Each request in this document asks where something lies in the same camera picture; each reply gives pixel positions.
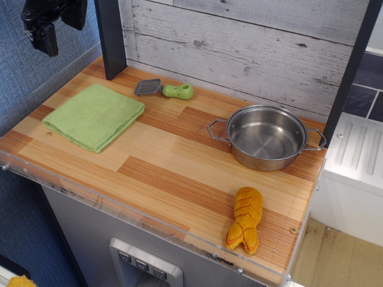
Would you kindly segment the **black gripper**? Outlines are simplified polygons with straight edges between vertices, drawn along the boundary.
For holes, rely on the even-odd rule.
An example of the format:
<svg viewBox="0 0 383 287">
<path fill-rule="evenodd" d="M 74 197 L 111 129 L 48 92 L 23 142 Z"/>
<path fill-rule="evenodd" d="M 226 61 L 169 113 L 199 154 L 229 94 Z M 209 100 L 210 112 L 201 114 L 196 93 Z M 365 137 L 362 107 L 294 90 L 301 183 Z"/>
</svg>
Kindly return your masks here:
<svg viewBox="0 0 383 287">
<path fill-rule="evenodd" d="M 24 36 L 34 49 L 56 57 L 58 47 L 53 23 L 61 18 L 66 25 L 82 30 L 86 12 L 87 0 L 25 1 L 21 13 Z"/>
</svg>

